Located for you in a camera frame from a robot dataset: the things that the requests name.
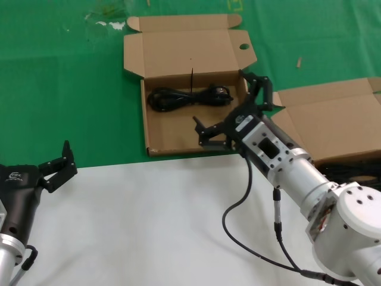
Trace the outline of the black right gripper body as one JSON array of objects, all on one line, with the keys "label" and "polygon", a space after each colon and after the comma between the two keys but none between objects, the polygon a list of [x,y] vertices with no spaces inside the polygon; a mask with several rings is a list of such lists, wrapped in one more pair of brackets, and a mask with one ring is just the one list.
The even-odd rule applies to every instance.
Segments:
[{"label": "black right gripper body", "polygon": [[263,112],[254,103],[242,103],[224,120],[224,147],[243,156],[259,156],[263,132]]}]

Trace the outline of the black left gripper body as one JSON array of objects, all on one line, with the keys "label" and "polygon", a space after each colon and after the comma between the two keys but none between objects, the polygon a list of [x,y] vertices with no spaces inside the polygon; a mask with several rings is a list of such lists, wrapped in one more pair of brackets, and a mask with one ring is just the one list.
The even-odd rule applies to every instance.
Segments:
[{"label": "black left gripper body", "polygon": [[42,193],[41,179],[37,166],[1,166],[1,203],[7,211],[2,234],[29,240]]}]

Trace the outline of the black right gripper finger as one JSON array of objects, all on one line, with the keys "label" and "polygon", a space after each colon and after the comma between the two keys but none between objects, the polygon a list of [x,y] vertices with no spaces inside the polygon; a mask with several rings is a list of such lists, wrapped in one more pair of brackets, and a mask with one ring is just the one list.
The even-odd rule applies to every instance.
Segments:
[{"label": "black right gripper finger", "polygon": [[[245,73],[239,70],[239,74],[249,84],[245,102],[252,105],[257,112],[273,111],[275,108],[284,108],[284,106],[276,105],[273,102],[273,84],[267,76],[258,76],[253,72]],[[263,103],[257,104],[258,95],[262,92]]]},{"label": "black right gripper finger", "polygon": [[210,127],[205,127],[202,122],[193,116],[196,122],[195,131],[199,139],[199,146],[207,151],[232,151],[232,130],[233,123],[230,118],[225,118],[222,122]]}]

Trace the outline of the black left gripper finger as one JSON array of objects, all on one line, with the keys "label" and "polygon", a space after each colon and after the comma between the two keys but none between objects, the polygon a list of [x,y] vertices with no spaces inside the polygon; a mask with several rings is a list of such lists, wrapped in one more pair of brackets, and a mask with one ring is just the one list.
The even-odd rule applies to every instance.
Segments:
[{"label": "black left gripper finger", "polygon": [[55,192],[74,177],[77,174],[77,167],[69,141],[64,141],[60,158],[40,164],[38,169],[42,175],[42,178],[39,179],[39,186],[49,193]]}]

